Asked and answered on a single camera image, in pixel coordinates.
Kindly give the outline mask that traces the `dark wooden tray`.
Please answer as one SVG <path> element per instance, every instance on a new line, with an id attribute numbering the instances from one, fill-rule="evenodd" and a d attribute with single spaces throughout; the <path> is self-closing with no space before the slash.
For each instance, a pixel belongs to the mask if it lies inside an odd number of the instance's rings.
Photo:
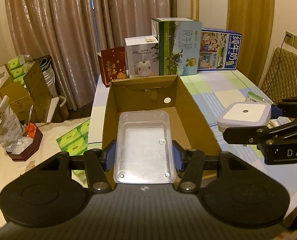
<path id="1" fill-rule="evenodd" d="M 41 145 L 43 134 L 33 122 L 25 127 L 24 136 L 17 141 L 16 148 L 12 153 L 7 153 L 12 161 L 27 161 L 33 156 Z"/>

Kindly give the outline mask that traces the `quilted olive chair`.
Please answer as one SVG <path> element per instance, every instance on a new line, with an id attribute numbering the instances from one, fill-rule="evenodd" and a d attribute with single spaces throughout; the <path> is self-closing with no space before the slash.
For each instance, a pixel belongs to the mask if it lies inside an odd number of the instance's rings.
<path id="1" fill-rule="evenodd" d="M 268 70 L 260 85 L 274 103 L 297 96 L 297 55 L 276 48 L 270 59 Z"/>

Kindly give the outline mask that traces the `white square lidded container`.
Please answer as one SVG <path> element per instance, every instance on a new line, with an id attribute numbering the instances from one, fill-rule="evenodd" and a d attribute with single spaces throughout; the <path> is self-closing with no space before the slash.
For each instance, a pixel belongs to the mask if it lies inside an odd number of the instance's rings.
<path id="1" fill-rule="evenodd" d="M 266 126 L 271 117 L 271 106 L 266 103 L 232 103 L 217 119 L 221 132 L 231 127 Z"/>

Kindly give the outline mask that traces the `silver foil bag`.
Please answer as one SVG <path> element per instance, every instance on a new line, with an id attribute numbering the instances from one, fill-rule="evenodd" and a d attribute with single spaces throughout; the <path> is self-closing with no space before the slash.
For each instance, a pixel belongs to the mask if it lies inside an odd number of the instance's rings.
<path id="1" fill-rule="evenodd" d="M 5 95 L 0 103 L 0 145 L 12 153 L 17 146 L 18 140 L 23 137 L 23 127 L 10 107 L 10 98 Z"/>

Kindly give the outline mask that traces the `clear plastic tray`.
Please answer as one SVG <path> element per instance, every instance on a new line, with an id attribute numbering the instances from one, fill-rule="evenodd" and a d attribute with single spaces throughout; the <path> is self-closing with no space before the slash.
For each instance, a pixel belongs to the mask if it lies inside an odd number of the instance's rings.
<path id="1" fill-rule="evenodd" d="M 170 119 L 165 111 L 120 115 L 114 181 L 119 184 L 172 184 L 176 179 Z"/>

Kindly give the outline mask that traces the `plaid blue green tablecloth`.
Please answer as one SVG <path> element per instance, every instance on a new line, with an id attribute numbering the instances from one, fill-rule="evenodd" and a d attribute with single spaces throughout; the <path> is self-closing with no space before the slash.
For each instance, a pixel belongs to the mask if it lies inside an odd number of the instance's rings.
<path id="1" fill-rule="evenodd" d="M 255 113 L 257 108 L 248 101 L 247 96 L 249 93 L 264 99 L 267 96 L 237 70 L 201 71 L 181 79 L 205 116 L 221 149 L 237 155 L 281 183 L 291 196 L 287 213 L 295 210 L 297 164 L 266 165 L 256 146 L 230 145 L 222 137 L 228 127 L 258 124 L 260 116 Z"/>

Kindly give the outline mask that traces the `green medicine box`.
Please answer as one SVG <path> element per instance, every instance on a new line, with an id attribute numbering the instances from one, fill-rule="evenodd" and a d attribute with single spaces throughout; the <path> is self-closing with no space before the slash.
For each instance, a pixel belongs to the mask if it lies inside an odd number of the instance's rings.
<path id="1" fill-rule="evenodd" d="M 267 100 L 253 92 L 248 92 L 245 102 L 266 103 L 272 105 L 270 100 Z"/>

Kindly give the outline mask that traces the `beige curtain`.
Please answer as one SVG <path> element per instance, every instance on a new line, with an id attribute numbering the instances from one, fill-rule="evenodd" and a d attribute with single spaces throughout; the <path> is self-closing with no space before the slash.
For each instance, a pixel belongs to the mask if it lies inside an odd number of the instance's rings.
<path id="1" fill-rule="evenodd" d="M 15 52 L 50 55 L 70 109 L 93 100 L 100 51 L 151 33 L 151 19 L 177 14 L 177 0 L 5 0 Z"/>

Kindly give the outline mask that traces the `wooden wardrobe door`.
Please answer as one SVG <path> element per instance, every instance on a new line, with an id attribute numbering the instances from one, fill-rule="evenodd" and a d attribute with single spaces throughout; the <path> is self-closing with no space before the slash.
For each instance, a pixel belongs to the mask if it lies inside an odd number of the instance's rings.
<path id="1" fill-rule="evenodd" d="M 228 0 L 227 28 L 242 34 L 237 69 L 258 85 L 272 35 L 275 0 Z"/>

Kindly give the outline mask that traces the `dark blue milk carton box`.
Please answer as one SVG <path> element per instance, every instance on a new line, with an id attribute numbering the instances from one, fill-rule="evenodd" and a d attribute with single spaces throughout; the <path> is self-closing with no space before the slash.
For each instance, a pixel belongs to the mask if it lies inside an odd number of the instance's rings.
<path id="1" fill-rule="evenodd" d="M 198 70 L 235 70 L 242 34 L 233 30 L 202 28 Z"/>

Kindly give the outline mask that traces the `open brown cardboard box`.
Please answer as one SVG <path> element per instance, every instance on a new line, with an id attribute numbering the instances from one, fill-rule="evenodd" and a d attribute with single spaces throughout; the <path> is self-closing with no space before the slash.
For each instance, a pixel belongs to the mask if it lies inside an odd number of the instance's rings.
<path id="1" fill-rule="evenodd" d="M 219 155 L 220 146 L 178 76 L 114 81 L 109 89 L 102 145 L 116 142 L 109 178 L 124 184 L 169 184 L 179 168 L 171 145 Z"/>

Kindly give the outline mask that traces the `red gift box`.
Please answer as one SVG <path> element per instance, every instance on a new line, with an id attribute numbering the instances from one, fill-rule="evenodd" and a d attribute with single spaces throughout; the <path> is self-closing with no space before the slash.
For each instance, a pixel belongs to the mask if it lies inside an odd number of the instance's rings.
<path id="1" fill-rule="evenodd" d="M 97 57 L 101 79 L 106 87 L 110 87 L 114 80 L 127 79 L 124 47 L 102 50 Z"/>

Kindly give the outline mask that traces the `green tissue packs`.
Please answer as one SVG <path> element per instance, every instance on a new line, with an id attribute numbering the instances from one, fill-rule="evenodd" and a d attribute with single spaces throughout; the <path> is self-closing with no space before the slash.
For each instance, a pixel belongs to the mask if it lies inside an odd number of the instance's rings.
<path id="1" fill-rule="evenodd" d="M 18 55 L 8 61 L 7 66 L 11 72 L 13 81 L 19 81 L 24 87 L 26 87 L 24 76 L 34 64 L 35 61 L 31 59 L 30 55 Z"/>

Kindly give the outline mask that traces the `wooden sticks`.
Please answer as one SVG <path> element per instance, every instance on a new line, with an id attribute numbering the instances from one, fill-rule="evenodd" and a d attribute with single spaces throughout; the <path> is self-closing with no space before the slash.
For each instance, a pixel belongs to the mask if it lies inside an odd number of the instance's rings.
<path id="1" fill-rule="evenodd" d="M 200 0 L 190 0 L 190 17 L 199 21 Z"/>

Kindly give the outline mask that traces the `wall socket pair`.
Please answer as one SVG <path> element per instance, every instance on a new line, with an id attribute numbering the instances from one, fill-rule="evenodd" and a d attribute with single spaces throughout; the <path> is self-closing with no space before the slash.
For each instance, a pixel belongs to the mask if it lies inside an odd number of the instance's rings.
<path id="1" fill-rule="evenodd" d="M 292 33 L 285 32 L 285 44 L 290 45 L 297 50 L 297 36 Z"/>

